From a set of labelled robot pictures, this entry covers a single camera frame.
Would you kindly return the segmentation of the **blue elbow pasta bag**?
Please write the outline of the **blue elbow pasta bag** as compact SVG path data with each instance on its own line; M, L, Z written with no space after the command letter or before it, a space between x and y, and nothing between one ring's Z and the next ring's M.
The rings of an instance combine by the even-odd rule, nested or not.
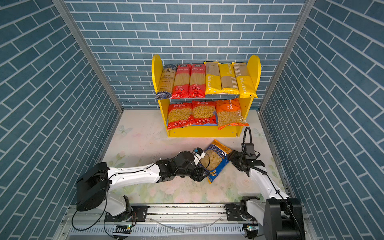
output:
M229 163L229 154L232 151L232 149L223 145L218 140L213 140L206 148L204 151L206 155L200 160L200 164L209 171L208 181L210 184Z

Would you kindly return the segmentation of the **red macaroni bag front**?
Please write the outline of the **red macaroni bag front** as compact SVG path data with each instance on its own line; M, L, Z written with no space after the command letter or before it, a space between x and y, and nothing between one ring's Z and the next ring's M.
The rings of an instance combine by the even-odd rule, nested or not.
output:
M192 115L192 103L180 103L169 105L168 130L189 127L195 124Z

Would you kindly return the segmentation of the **red macaroni bag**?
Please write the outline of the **red macaroni bag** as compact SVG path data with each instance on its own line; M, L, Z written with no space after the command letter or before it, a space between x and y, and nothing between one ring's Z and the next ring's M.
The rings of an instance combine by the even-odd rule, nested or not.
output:
M195 125L217 125L216 102L192 101L192 115Z
M168 130L189 127L195 124L192 115L192 103L180 103L169 105Z

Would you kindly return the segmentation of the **orange pasta bag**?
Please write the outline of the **orange pasta bag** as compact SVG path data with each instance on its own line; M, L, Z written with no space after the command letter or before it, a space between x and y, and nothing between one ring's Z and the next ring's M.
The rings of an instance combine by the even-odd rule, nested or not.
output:
M219 130L222 130L227 126L249 126L246 119L242 116L242 108L239 99L217 101L216 112Z

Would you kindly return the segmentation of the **red macaroni bag back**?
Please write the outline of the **red macaroni bag back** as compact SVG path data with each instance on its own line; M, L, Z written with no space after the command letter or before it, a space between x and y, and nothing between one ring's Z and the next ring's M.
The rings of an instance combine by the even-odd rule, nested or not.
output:
M195 125L217 125L216 102L192 101L192 115Z

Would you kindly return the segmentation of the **yellow spaghetti box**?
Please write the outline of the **yellow spaghetti box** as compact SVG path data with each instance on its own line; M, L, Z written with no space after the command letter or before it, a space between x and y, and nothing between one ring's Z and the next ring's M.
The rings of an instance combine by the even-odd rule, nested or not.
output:
M223 92L218 62L204 62L206 66L206 95Z
M240 92L240 98L256 98L257 93L246 63L232 63Z
M219 64L222 89L225 94L239 95L239 87L232 64Z

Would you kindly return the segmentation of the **red spaghetti bag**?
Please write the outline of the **red spaghetti bag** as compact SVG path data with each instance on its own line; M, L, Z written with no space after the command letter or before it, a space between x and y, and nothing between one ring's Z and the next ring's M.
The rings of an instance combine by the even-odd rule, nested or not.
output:
M204 98L206 93L206 65L194 64L191 68L189 97Z
M192 65L178 65L171 99L188 99Z

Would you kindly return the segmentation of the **dark blue spaghetti bag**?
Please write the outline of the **dark blue spaghetti bag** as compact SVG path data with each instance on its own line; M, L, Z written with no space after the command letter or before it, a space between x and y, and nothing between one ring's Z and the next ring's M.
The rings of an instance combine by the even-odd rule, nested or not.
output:
M156 100L171 98L177 67L178 65L176 64L165 65L163 67L158 91L155 96Z

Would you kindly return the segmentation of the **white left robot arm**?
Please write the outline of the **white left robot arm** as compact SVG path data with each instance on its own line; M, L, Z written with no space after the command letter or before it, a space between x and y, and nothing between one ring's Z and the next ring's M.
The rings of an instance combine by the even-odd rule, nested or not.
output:
M93 166L77 180L77 211L86 212L101 206L112 216L129 214L128 197L115 196L116 189L138 185L172 181L175 177L191 178L201 182L209 176L204 161L209 155L200 148L192 152L182 151L170 159L158 160L151 165L133 168L108 167L101 162Z

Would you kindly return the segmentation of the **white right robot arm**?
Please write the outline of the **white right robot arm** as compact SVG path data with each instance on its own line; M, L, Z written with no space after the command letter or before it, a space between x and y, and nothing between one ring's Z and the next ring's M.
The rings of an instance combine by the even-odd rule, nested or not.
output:
M232 151L229 160L259 185L264 201L244 198L241 209L257 220L267 240L304 240L303 209L298 199L291 198L272 180L265 164L258 160L254 145L242 144L242 150Z

